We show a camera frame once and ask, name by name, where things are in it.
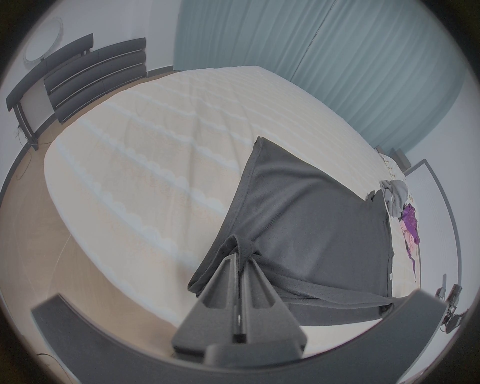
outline purple clothing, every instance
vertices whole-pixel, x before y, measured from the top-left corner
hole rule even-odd
[[[420,243],[420,237],[418,234],[417,219],[415,218],[415,208],[412,204],[407,204],[402,212],[402,220],[405,223],[405,227],[413,236],[415,244]]]

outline teal curtain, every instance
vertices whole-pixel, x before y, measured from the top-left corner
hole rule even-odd
[[[373,147],[411,149],[463,85],[463,58],[417,0],[183,0],[174,69],[258,65]]]

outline bed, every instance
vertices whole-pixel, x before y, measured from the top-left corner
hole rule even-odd
[[[113,95],[55,139],[45,178],[97,268],[178,326],[196,300],[187,283],[222,225],[257,136],[363,199],[380,180],[405,177],[319,100],[249,66],[177,72]],[[420,287],[420,261],[413,255],[413,268],[398,219],[390,226],[393,296],[403,297]],[[305,356],[378,321],[304,326]]]

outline power cord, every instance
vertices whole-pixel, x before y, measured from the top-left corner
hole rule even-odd
[[[27,145],[27,144],[29,144],[30,146],[35,145],[35,144],[33,144],[33,143],[31,143],[31,142],[28,141],[27,136],[25,135],[25,133],[24,133],[24,137],[25,137],[25,140],[27,140],[27,142],[25,143],[25,145],[22,144],[22,141],[20,140],[20,125],[17,126],[17,135],[16,135],[16,137],[18,137],[18,142],[20,143],[20,145],[21,145],[22,147],[24,147],[24,146]],[[38,145],[47,145],[47,144],[52,144],[52,142],[49,142],[49,143],[38,143]],[[20,180],[20,179],[24,176],[25,172],[27,172],[28,166],[30,165],[30,163],[31,163],[31,161],[32,161],[32,154],[31,154],[30,152],[28,152],[28,151],[27,151],[27,153],[30,155],[30,160],[28,160],[28,164],[27,164],[27,166],[25,167],[25,170],[24,170],[24,172],[21,174],[21,176],[18,177],[18,178],[16,178],[17,180]]]
[[[60,366],[60,368],[62,369],[62,371],[64,371],[65,374],[67,375],[68,380],[70,380],[70,383],[73,384],[73,381],[72,381],[72,379],[70,378],[70,376],[68,375],[67,371],[63,369],[63,367],[61,366],[61,364],[59,363],[59,361],[58,361],[56,358],[54,358],[52,355],[49,355],[48,353],[37,353],[36,355],[37,355],[37,356],[50,356],[53,360],[55,360],[55,361],[58,363],[58,365]]]

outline mattress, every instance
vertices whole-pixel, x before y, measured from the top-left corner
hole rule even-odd
[[[257,136],[361,198],[392,178],[341,117],[255,66],[177,72],[113,95],[54,140],[45,178],[60,216],[98,269],[178,326],[196,301],[187,284],[222,225]],[[390,225],[393,296],[402,297],[420,281],[398,220]],[[304,327],[306,353],[324,350],[327,335],[337,334],[341,344],[376,322]]]

